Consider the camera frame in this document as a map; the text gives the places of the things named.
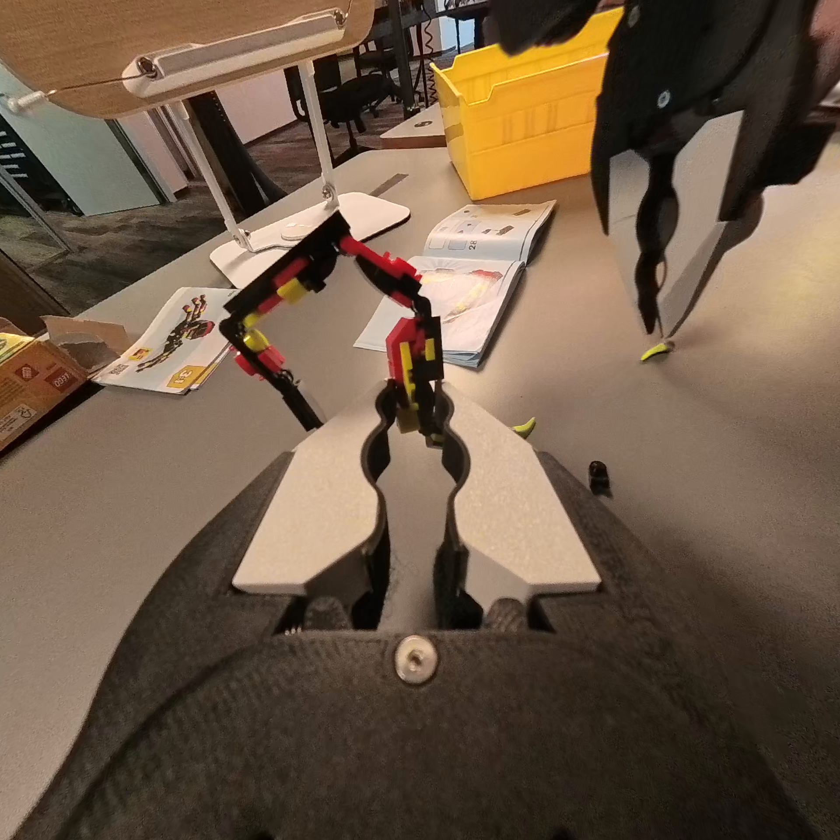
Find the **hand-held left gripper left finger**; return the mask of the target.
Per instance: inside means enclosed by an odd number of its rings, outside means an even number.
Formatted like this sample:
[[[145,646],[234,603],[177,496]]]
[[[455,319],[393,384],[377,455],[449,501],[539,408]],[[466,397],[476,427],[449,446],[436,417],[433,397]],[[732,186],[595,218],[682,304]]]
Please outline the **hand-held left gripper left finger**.
[[[377,382],[294,450],[234,574],[241,592],[373,592],[386,530],[392,384]]]

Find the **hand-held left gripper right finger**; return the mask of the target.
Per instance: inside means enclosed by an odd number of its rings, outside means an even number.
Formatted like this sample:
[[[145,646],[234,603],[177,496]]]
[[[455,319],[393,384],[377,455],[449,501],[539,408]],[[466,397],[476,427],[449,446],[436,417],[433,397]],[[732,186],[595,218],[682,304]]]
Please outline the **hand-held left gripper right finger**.
[[[474,601],[595,592],[602,578],[530,442],[449,383],[437,409],[458,587]]]

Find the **black red yellow lego model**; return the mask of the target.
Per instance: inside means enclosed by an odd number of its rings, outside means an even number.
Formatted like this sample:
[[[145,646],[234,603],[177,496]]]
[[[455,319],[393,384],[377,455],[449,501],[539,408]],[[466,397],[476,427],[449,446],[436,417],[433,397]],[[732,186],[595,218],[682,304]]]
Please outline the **black red yellow lego model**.
[[[352,258],[375,289],[411,312],[385,339],[389,373],[385,393],[402,432],[416,430],[427,446],[442,446],[444,431],[437,413],[438,387],[445,378],[440,318],[433,315],[414,267],[404,259],[380,255],[352,236],[340,211],[328,215],[224,305],[227,317],[218,325],[220,333],[235,350],[238,366],[268,382],[306,432],[320,428],[324,421],[258,325],[280,304],[291,305],[321,292],[339,257]]]

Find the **closed instruction booklet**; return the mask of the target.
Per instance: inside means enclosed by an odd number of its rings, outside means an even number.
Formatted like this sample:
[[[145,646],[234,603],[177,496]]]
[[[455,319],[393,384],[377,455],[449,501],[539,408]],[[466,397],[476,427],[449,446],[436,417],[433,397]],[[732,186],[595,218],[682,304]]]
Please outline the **closed instruction booklet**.
[[[194,391],[230,350],[219,323],[228,316],[225,306],[236,293],[236,289],[179,289],[140,338],[92,381],[170,395]]]

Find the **yellow plastic bin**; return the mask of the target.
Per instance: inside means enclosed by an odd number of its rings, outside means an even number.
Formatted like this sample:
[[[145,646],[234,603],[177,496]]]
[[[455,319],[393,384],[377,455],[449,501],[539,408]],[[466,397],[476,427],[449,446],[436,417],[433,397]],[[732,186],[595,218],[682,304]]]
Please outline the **yellow plastic bin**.
[[[587,174],[620,7],[571,40],[517,56],[491,45],[433,66],[450,159],[474,200]]]

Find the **wooden board on white stand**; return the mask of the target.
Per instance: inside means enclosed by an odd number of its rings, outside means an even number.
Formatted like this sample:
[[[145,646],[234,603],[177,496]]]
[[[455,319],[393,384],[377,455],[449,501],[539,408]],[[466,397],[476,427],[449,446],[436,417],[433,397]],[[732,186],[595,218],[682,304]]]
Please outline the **wooden board on white stand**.
[[[356,47],[373,23],[372,1],[2,2],[2,64],[27,93],[2,95],[11,113],[42,102],[95,119],[171,106],[222,215],[227,240],[209,256],[243,289],[305,235],[340,212],[357,240],[404,224],[403,205],[340,194],[323,127],[313,60]],[[299,71],[321,166],[320,203],[249,232],[238,225],[196,136],[186,100],[275,70]]]

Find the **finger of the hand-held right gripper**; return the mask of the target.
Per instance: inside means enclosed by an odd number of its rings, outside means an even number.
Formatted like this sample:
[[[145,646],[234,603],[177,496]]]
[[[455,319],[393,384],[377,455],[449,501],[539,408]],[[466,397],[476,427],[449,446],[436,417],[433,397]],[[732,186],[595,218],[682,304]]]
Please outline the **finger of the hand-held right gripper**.
[[[657,220],[665,263],[658,324],[666,340],[688,319],[722,256],[730,224],[721,208],[742,117],[735,111],[709,120],[675,157]]]
[[[649,164],[635,151],[612,157],[607,235],[620,276],[647,335],[658,329],[658,242],[638,222],[649,186]]]

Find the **open instruction booklet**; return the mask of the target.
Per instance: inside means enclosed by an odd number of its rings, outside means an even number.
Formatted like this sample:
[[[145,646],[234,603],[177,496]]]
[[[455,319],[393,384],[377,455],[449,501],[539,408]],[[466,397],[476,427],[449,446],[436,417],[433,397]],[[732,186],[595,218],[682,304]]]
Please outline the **open instruction booklet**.
[[[556,202],[463,206],[408,261],[440,317],[444,361],[479,368]]]

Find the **orange cardboard lego box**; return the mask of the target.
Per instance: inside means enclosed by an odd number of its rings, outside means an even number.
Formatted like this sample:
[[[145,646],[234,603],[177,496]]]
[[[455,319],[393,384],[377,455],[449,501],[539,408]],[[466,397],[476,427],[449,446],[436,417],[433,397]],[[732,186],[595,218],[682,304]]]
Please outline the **orange cardboard lego box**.
[[[57,418],[130,346],[130,334],[112,322],[46,316],[45,325],[36,338],[1,320],[2,455]]]

